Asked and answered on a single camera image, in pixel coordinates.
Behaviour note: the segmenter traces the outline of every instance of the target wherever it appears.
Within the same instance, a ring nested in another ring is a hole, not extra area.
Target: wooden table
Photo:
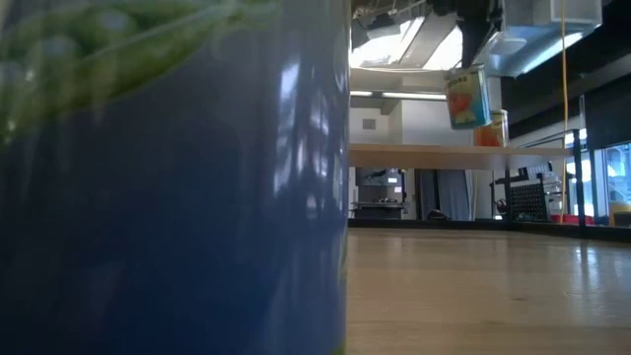
[[[351,144],[350,167],[429,170],[519,169],[572,157],[569,149]]]

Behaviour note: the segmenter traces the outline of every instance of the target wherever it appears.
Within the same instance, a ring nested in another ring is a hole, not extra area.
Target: black pole
[[[434,204],[436,205],[436,209],[441,210],[441,185],[438,181],[438,173],[439,171],[434,171]]]
[[[513,222],[513,197],[511,196],[511,170],[504,171],[504,194],[506,195],[506,221]]]
[[[572,152],[574,154],[574,166],[576,167],[576,198],[579,204],[579,227],[585,228],[585,190],[583,187],[583,160],[581,159],[581,131],[573,129],[574,145]]]

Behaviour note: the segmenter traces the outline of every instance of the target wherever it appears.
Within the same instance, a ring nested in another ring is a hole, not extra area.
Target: ceiling
[[[351,69],[351,90],[442,93],[443,71],[415,73],[382,72],[367,69]],[[398,100],[352,98],[351,107],[379,108],[389,114]]]
[[[423,10],[421,14],[424,17],[422,25],[407,49],[402,52],[400,60],[387,65],[352,68],[351,90],[429,93],[443,91],[444,72],[427,71],[422,68],[443,40],[456,28],[456,14],[440,17],[427,10]],[[383,114],[388,114],[396,102],[398,101],[352,98],[351,107],[380,108]]]

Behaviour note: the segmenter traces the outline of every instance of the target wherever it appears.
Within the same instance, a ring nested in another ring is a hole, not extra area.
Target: white wall
[[[377,129],[364,129],[365,118],[375,119]],[[378,108],[351,108],[349,125],[351,143],[386,144],[389,142],[389,116],[382,115]]]
[[[471,145],[470,130],[452,130],[446,102],[405,101],[403,144]]]
[[[389,116],[390,144],[403,143],[403,102],[399,102]]]

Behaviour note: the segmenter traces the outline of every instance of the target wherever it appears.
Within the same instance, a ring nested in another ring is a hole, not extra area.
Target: can label
[[[447,100],[453,129],[472,129],[491,123],[484,69],[474,66],[447,75]]]

